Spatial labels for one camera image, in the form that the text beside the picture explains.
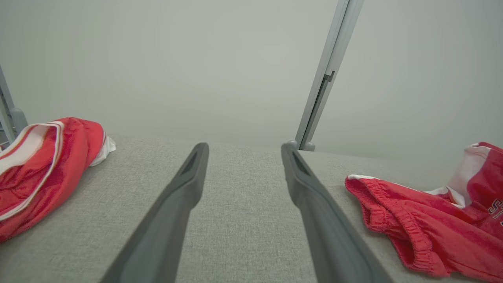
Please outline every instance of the gray wall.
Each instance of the gray wall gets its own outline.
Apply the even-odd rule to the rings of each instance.
[[[278,146],[337,1],[3,0],[0,64],[28,122]]]
[[[365,0],[313,142],[453,170],[503,147],[502,107],[503,1]]]

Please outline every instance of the white fabric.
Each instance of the white fabric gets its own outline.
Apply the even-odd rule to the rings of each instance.
[[[103,160],[105,160],[107,158],[107,156],[110,152],[117,149],[117,147],[115,146],[116,145],[115,141],[111,137],[107,136],[107,134],[105,132],[103,132],[103,139],[104,139],[104,142],[103,142],[103,145],[101,146],[101,150],[98,153],[98,155],[96,156],[96,158],[93,160],[93,162],[91,162],[89,167],[98,165],[99,163],[101,163]]]
[[[467,191],[468,181],[470,181],[475,174],[477,174],[487,159],[489,155],[490,148],[480,147],[478,144],[474,144],[465,149],[465,156],[463,162],[454,173],[447,187],[456,191],[464,199],[464,206],[468,206],[472,203],[470,195]]]

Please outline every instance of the gray fabric surface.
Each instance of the gray fabric surface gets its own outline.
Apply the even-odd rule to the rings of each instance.
[[[112,137],[117,150],[84,173],[63,206],[0,245],[1,282],[98,282],[196,144]],[[360,173],[418,189],[445,180],[403,173],[386,161],[302,155],[396,282],[439,281],[406,270],[389,240],[364,227],[344,178]],[[316,282],[283,170],[279,147],[210,144],[203,196],[189,218],[177,282]]]

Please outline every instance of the metal frame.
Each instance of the metal frame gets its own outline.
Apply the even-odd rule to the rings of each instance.
[[[9,140],[9,143],[12,144],[16,139],[16,135],[14,134],[14,129],[12,128],[11,120],[9,119],[8,114],[9,109],[14,108],[14,103],[12,101],[9,88],[7,87],[7,81],[5,80],[2,66],[0,66],[0,89],[2,89],[8,107],[6,108],[4,102],[0,100],[0,122],[2,123],[2,127],[4,128],[4,132],[7,136],[7,139]]]
[[[296,149],[314,151],[311,139],[353,34],[364,0],[339,0],[295,139]]]

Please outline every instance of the white lining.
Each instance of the white lining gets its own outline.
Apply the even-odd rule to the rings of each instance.
[[[482,169],[490,151],[491,149],[488,147],[480,147],[478,144],[470,145],[465,149],[464,159],[456,173],[447,183],[447,187],[451,189],[451,192],[455,191],[458,196],[463,198],[465,207],[472,203],[468,194],[468,182]]]
[[[45,183],[45,181],[47,180],[47,178],[49,177],[49,175],[54,170],[54,167],[56,167],[58,159],[59,159],[59,157],[61,155],[61,150],[62,150],[62,145],[63,145],[63,134],[62,134],[62,132],[63,132],[63,128],[64,128],[64,124],[62,122],[60,122],[60,121],[54,121],[54,122],[51,122],[51,123],[33,124],[33,125],[30,125],[30,126],[34,126],[34,127],[41,127],[42,126],[42,127],[45,127],[46,128],[46,132],[49,129],[49,127],[56,127],[56,141],[54,143],[54,155],[52,157],[52,163],[51,163],[51,166],[49,167],[49,170],[47,170],[47,173],[45,174],[44,178],[40,181],[40,183],[35,188],[35,190],[30,194],[30,196],[28,198],[26,198],[25,200],[23,200],[15,208],[13,208],[10,211],[8,211],[8,212],[0,215],[0,221],[12,217],[13,215],[15,215],[18,212],[20,212],[23,209],[25,209],[30,204],[30,202],[32,201],[32,199],[35,197],[35,195],[37,194],[37,192],[40,190],[40,188],[42,187],[42,185]],[[19,137],[16,139],[16,141],[13,143],[13,145],[16,145],[16,144],[18,144],[20,142],[20,140],[22,139],[22,136],[24,136],[26,134],[25,130],[27,130],[27,128],[23,129],[22,134],[19,135]],[[34,134],[36,135],[36,137],[40,136],[38,132],[35,132]],[[19,149],[21,147],[23,147],[24,144],[25,143],[23,143],[11,156],[9,156],[9,157],[7,157],[5,159],[9,159],[13,155],[19,156],[19,154],[18,154],[18,152],[20,152]]]

